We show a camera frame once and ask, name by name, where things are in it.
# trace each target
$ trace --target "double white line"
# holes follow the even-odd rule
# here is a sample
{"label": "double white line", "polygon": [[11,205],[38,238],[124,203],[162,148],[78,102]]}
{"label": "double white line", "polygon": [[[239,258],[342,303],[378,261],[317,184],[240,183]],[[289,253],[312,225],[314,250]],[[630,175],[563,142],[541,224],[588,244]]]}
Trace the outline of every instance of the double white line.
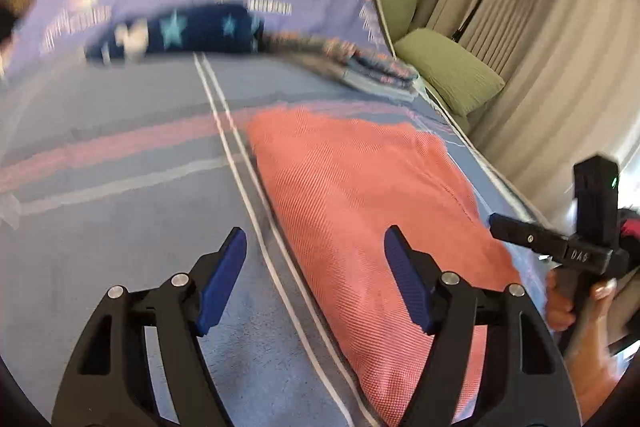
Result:
{"label": "double white line", "polygon": [[[254,207],[251,204],[251,201],[249,200],[249,197],[246,193],[246,190],[244,188],[244,184],[242,183],[242,180],[240,179],[240,175],[238,174],[238,168],[236,168],[236,163],[232,160],[232,154],[231,154],[231,150],[229,149],[229,144],[226,140],[226,136],[225,136],[225,131],[224,128],[222,127],[222,122],[220,121],[220,115],[218,114],[218,110],[216,109],[216,104],[214,103],[213,100],[213,96],[211,94],[211,90],[209,88],[209,83],[207,82],[207,77],[205,76],[205,73],[202,69],[202,65],[200,64],[200,62],[198,61],[198,57],[196,56],[196,54],[193,54],[193,60],[196,66],[196,70],[198,71],[198,74],[200,75],[200,79],[202,81],[202,87],[204,88],[206,94],[207,94],[207,99],[209,100],[209,105],[211,107],[211,112],[213,113],[213,118],[216,122],[216,126],[218,127],[218,131],[220,133],[220,140],[222,141],[222,147],[225,150],[225,155],[226,157],[229,159],[229,166],[231,168],[231,172],[233,173],[234,179],[236,181],[236,185],[238,186],[238,190],[240,192],[240,195],[242,196],[242,201],[244,201],[244,206],[246,207],[247,213],[249,214],[249,218],[251,220],[251,223],[254,227],[254,231],[255,231],[255,235],[257,237],[258,240],[258,246],[260,247],[260,252],[262,253],[262,257],[264,259],[264,263],[267,266],[267,269],[269,270],[269,274],[271,275],[271,279],[273,280],[273,284],[274,286],[276,286],[276,290],[278,291],[278,294],[280,295],[280,298],[282,299],[282,302],[284,303],[285,308],[287,309],[287,313],[289,314],[289,317],[291,318],[291,322],[293,323],[293,326],[296,330],[296,333],[298,334],[299,338],[300,338],[300,342],[302,343],[302,346],[305,349],[306,355],[309,357],[309,360],[311,361],[311,364],[313,365],[316,373],[318,374],[318,377],[320,378],[320,380],[322,381],[322,383],[324,384],[324,386],[326,387],[327,391],[329,392],[329,395],[333,398],[334,402],[336,403],[336,405],[338,406],[338,409],[340,409],[340,411],[342,412],[342,415],[344,416],[345,420],[347,421],[347,424],[350,427],[354,427],[354,423],[353,423],[353,418],[351,417],[351,414],[349,412],[349,410],[347,409],[347,407],[345,406],[344,402],[340,399],[340,396],[338,395],[337,391],[335,390],[335,387],[333,386],[333,384],[329,381],[327,375],[325,374],[324,370],[322,369],[322,367],[320,366],[320,363],[318,362],[318,358],[316,357],[315,353],[313,352],[313,349],[311,348],[311,345],[308,341],[308,338],[306,337],[305,331],[302,328],[302,324],[300,323],[300,320],[298,318],[298,316],[296,315],[295,310],[293,309],[293,306],[291,305],[291,302],[289,300],[289,297],[287,296],[287,293],[284,289],[284,286],[282,285],[282,281],[280,280],[280,277],[278,276],[275,267],[273,266],[273,262],[271,261],[271,257],[269,255],[269,252],[267,250],[265,241],[264,241],[264,236],[262,235],[262,230],[260,229],[260,225],[258,224],[258,220],[257,217],[255,215],[255,211],[254,211]],[[257,191],[259,197],[260,197],[260,201],[262,202],[262,206],[263,209],[265,211],[265,214],[267,215],[268,221],[269,221],[269,226],[271,228],[271,233],[273,233],[273,236],[276,239],[276,242],[278,244],[278,247],[280,248],[280,252],[282,253],[282,256],[284,257],[287,266],[289,267],[289,270],[291,272],[291,275],[293,276],[293,279],[296,281],[296,285],[298,286],[298,289],[300,290],[300,294],[302,295],[306,307],[308,308],[309,314],[311,315],[311,317],[313,318],[314,324],[316,325],[316,328],[318,328],[318,332],[320,333],[320,336],[322,338],[322,341],[324,342],[324,345],[326,346],[329,354],[331,355],[332,359],[334,360],[335,364],[338,367],[338,370],[340,371],[341,375],[344,377],[344,379],[346,380],[349,388],[351,389],[351,392],[353,393],[353,396],[355,397],[357,403],[358,403],[358,407],[360,409],[360,411],[362,412],[362,415],[364,416],[364,418],[366,418],[366,420],[369,422],[369,424],[372,427],[380,427],[379,422],[377,422],[377,420],[375,418],[373,418],[373,416],[371,415],[371,413],[369,412],[369,410],[367,410],[367,408],[364,406],[362,399],[360,398],[360,394],[358,393],[358,389],[356,387],[356,383],[353,380],[353,377],[349,374],[349,372],[347,371],[347,368],[344,367],[344,364],[342,363],[342,360],[340,359],[340,357],[338,356],[334,345],[332,344],[331,340],[329,339],[329,336],[327,334],[327,332],[324,329],[324,326],[322,324],[322,322],[320,321],[320,318],[318,317],[318,314],[316,313],[316,310],[314,309],[314,306],[311,302],[311,297],[309,296],[309,293],[306,289],[305,284],[303,283],[302,279],[300,279],[300,275],[298,274],[298,271],[296,270],[296,267],[293,264],[293,261],[291,260],[290,254],[287,251],[287,248],[284,245],[284,241],[282,239],[282,236],[280,235],[280,232],[278,231],[278,227],[276,226],[274,220],[273,220],[273,216],[271,215],[271,209],[269,206],[269,203],[267,201],[267,197],[264,193],[264,191],[262,190],[262,187],[260,185],[260,182],[258,181],[258,176],[255,172],[254,166],[252,165],[251,161],[249,160],[249,155],[247,154],[246,148],[244,147],[244,144],[242,143],[242,139],[238,133],[238,128],[236,127],[236,124],[234,122],[234,119],[231,115],[231,111],[229,111],[229,106],[226,103],[226,98],[225,98],[225,94],[222,91],[222,88],[220,87],[220,84],[218,83],[218,79],[216,78],[216,73],[214,73],[213,69],[211,68],[211,65],[209,64],[209,61],[207,60],[207,57],[202,54],[201,55],[201,59],[202,64],[204,65],[204,68],[207,70],[207,73],[209,75],[209,78],[211,80],[211,84],[214,87],[214,90],[216,91],[216,95],[218,97],[218,99],[220,100],[220,103],[222,104],[222,107],[225,111],[225,115],[226,118],[228,120],[229,126],[231,127],[231,131],[234,135],[234,139],[236,140],[236,143],[238,144],[238,148],[240,150],[240,153],[242,155],[242,159],[244,160],[244,163],[246,165],[247,170],[249,171],[249,175],[252,179],[252,182],[254,184],[255,190]]]}

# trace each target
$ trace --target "white mickey mouse silhouette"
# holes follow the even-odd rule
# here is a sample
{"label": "white mickey mouse silhouette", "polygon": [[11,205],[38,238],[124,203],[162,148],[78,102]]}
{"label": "white mickey mouse silhouette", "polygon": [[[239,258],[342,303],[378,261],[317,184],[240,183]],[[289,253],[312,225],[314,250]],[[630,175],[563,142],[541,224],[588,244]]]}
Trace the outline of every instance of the white mickey mouse silhouette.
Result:
{"label": "white mickey mouse silhouette", "polygon": [[116,38],[116,44],[124,47],[126,60],[141,57],[149,45],[149,29],[146,19],[138,19],[131,25],[131,28],[127,28],[126,24],[118,24],[113,35]]}

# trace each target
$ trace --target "orange towel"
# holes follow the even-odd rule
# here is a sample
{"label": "orange towel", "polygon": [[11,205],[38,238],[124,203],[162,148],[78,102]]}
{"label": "orange towel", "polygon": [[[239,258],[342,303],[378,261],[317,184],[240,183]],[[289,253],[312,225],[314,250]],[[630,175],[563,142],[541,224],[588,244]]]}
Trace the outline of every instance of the orange towel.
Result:
{"label": "orange towel", "polygon": [[[248,135],[287,240],[340,349],[380,416],[395,427],[432,338],[414,325],[385,259],[399,225],[415,250],[474,286],[520,277],[480,221],[469,183],[442,140],[408,124],[378,125],[276,108]],[[486,330],[476,328],[458,410],[478,392]]]}

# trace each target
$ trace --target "dark blue fabric with stars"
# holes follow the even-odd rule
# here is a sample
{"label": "dark blue fabric with stars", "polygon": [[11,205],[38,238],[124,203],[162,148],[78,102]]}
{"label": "dark blue fabric with stars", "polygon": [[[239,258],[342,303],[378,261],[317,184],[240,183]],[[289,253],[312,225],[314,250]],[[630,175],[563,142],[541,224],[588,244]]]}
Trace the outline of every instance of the dark blue fabric with stars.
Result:
{"label": "dark blue fabric with stars", "polygon": [[113,23],[85,55],[107,63],[165,52],[258,51],[263,23],[240,4],[175,7]]}

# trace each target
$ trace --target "person's arm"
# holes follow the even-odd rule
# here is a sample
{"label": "person's arm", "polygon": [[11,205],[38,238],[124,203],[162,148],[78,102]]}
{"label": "person's arm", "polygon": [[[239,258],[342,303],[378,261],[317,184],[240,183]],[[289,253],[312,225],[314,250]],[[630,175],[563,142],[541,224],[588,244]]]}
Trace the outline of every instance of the person's arm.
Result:
{"label": "person's arm", "polygon": [[[564,331],[575,322],[575,316],[571,313],[573,303],[556,289],[553,270],[547,276],[546,286],[546,321],[553,330]],[[618,383],[616,366],[607,347],[607,312],[615,289],[615,280],[591,287],[594,304],[587,318],[584,335],[571,359],[566,361],[583,422],[600,408]]]}

